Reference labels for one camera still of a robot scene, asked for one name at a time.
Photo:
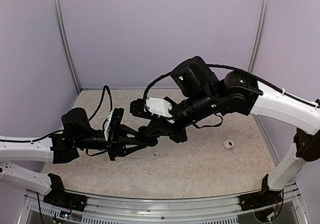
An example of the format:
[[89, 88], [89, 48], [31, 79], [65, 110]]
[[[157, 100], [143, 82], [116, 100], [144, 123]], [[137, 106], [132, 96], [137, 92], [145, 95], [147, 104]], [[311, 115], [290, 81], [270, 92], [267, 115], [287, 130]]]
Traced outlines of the black earbud charging case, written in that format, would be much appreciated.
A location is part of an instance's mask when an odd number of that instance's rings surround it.
[[146, 126], [138, 128], [138, 140], [145, 142], [148, 147], [155, 147], [158, 144], [158, 136], [149, 135], [149, 129]]

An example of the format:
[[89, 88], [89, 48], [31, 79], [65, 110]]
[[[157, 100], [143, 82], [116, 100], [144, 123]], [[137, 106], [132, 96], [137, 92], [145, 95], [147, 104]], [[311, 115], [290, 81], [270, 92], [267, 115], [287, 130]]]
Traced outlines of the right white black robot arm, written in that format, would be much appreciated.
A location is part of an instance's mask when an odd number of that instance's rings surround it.
[[239, 113], [269, 117], [296, 128], [289, 152], [263, 181], [256, 202], [266, 206], [276, 193], [308, 162], [318, 160], [320, 104], [289, 94], [268, 81], [235, 67], [219, 80], [213, 65], [195, 56], [175, 67], [168, 76], [180, 88], [185, 99], [178, 104], [152, 98], [144, 92], [142, 109], [167, 123], [170, 133], [196, 125], [213, 114]]

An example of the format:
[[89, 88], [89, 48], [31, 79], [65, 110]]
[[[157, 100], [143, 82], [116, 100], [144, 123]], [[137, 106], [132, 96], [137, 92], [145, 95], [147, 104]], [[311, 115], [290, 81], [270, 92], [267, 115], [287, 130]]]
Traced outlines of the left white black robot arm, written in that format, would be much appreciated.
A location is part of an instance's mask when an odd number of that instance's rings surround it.
[[122, 125], [123, 109], [111, 111], [106, 127], [93, 129], [85, 109], [73, 108], [63, 115], [63, 129], [37, 139], [0, 139], [1, 181], [50, 195], [59, 206], [70, 201], [63, 182], [58, 175], [31, 171], [15, 164], [16, 161], [40, 161], [65, 164], [79, 158], [78, 150], [100, 150], [107, 153], [110, 160], [125, 157], [147, 147], [147, 140], [133, 129]]

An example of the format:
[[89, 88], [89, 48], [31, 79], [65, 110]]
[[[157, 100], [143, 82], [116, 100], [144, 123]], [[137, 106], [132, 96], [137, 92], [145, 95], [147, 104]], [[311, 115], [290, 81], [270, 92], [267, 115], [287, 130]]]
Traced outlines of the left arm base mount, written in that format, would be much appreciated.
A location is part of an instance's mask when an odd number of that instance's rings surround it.
[[69, 209], [71, 211], [76, 210], [83, 212], [88, 199], [85, 195], [81, 194], [70, 192], [56, 192], [45, 195], [43, 197], [43, 200], [45, 203], [51, 204], [53, 206]]

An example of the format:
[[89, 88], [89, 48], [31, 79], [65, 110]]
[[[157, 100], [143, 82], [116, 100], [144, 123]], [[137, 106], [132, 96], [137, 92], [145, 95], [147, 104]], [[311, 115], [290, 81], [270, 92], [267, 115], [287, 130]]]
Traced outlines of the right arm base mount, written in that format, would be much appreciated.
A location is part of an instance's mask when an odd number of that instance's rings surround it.
[[276, 204], [277, 202], [282, 201], [282, 192], [281, 191], [271, 191], [262, 194], [261, 191], [242, 194], [239, 197], [239, 202], [242, 211], [258, 209], [261, 207], [269, 206]]

